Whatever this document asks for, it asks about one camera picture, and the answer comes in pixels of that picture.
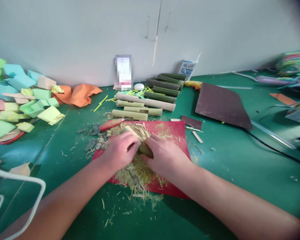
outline crumpled orange paper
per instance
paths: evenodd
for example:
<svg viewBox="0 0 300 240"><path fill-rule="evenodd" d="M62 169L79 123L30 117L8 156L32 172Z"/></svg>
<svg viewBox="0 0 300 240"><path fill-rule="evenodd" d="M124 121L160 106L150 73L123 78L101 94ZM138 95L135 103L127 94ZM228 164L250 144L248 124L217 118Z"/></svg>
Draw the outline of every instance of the crumpled orange paper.
<svg viewBox="0 0 300 240"><path fill-rule="evenodd" d="M55 93L56 99L61 100L62 102L70 105L76 105L78 107L87 106L91 103L92 94L98 94L102 92L102 90L96 86L82 83L76 86L71 92L71 87L66 85L60 85L64 93Z"/></svg>

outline white stick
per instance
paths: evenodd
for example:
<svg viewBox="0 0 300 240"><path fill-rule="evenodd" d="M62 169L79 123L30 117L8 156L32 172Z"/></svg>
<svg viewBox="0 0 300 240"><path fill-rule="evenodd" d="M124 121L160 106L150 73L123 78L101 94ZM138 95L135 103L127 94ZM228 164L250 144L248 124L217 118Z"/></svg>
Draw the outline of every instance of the white stick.
<svg viewBox="0 0 300 240"><path fill-rule="evenodd" d="M192 134L196 137L199 143L203 143L203 141L201 140L201 138L198 136L196 132L193 131Z"/></svg>

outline person's right hand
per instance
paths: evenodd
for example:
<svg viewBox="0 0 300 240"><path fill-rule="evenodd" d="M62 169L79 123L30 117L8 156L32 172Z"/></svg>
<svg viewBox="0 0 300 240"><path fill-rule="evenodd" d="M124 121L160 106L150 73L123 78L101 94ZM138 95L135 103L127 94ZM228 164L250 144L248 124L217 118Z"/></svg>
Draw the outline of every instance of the person's right hand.
<svg viewBox="0 0 300 240"><path fill-rule="evenodd" d="M168 181L171 181L178 171L182 171L184 167L192 164L184 152L171 141L152 134L144 142L151 148L153 159L141 154L142 160L155 173Z"/></svg>

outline brown sandpaper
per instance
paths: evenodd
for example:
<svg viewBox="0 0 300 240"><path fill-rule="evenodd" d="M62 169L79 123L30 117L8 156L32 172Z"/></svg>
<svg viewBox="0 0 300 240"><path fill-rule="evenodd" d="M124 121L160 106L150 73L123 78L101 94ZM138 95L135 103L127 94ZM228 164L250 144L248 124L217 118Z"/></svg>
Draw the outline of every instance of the brown sandpaper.
<svg viewBox="0 0 300 240"><path fill-rule="evenodd" d="M253 129L239 95L213 84L202 83L195 112L239 127Z"/></svg>

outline bamboo piece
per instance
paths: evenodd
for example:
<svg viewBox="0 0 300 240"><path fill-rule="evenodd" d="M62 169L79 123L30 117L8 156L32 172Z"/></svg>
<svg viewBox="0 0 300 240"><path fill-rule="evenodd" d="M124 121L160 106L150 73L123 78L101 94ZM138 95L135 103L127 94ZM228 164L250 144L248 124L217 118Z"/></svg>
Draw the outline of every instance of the bamboo piece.
<svg viewBox="0 0 300 240"><path fill-rule="evenodd" d="M116 106L117 107L144 107L144 103L138 103L138 102L127 102L127 101L121 101L121 100L117 100L116 101Z"/></svg>
<svg viewBox="0 0 300 240"><path fill-rule="evenodd" d="M147 113L153 116L162 116L162 108L138 108L138 107L124 107L124 111Z"/></svg>
<svg viewBox="0 0 300 240"><path fill-rule="evenodd" d="M165 77L170 77L170 78L174 78L174 79L178 79L178 80L182 80L185 81L187 75L182 75L182 74L170 74L170 73L161 73L161 76L165 76Z"/></svg>
<svg viewBox="0 0 300 240"><path fill-rule="evenodd" d="M158 93L152 93L152 92L145 92L143 94L143 96L153 98L153 99L156 99L156 100L160 100L160 101L163 101L163 102L168 102L168 103L175 103L176 100L177 100L177 98L175 98L175 97L169 97L169 96L161 95L161 94L158 94Z"/></svg>
<svg viewBox="0 0 300 240"><path fill-rule="evenodd" d="M167 88L162 88L162 87L158 87L158 86L154 86L152 89L155 93L163 93L165 95L169 95L172 97L177 97L179 95L179 91L175 91L175 90L171 90L171 89L167 89Z"/></svg>
<svg viewBox="0 0 300 240"><path fill-rule="evenodd" d="M136 113L136 112L127 112L127 111L121 111L121 110L112 110L111 113L114 117L131 117L134 120L141 120L141 121L147 121L148 120L148 114L146 113Z"/></svg>
<svg viewBox="0 0 300 240"><path fill-rule="evenodd" d="M156 100L152 100L152 99L144 100L144 99L139 99L136 96L126 95L126 94L122 94L122 93L117 93L116 99L123 100L123 101L129 101L129 102L144 103L144 105L146 105L146 106L162 108L162 109L168 110L170 112L173 112L176 107L176 105L172 104L172 103L166 103L166 102L156 101Z"/></svg>
<svg viewBox="0 0 300 240"><path fill-rule="evenodd" d="M150 158L153 158L153 152L151 148L142 141L142 139L135 133L135 131L133 131L129 126L125 126L122 129L121 133L124 133L126 131L132 132L133 135L142 142L141 146L139 147L140 152L146 154Z"/></svg>
<svg viewBox="0 0 300 240"><path fill-rule="evenodd" d="M179 84L158 81L158 80L155 80L155 79L152 79L152 78L148 78L146 80L146 84L145 85L148 86L148 87L158 86L158 87L168 88L168 89L176 90L176 91L180 87Z"/></svg>

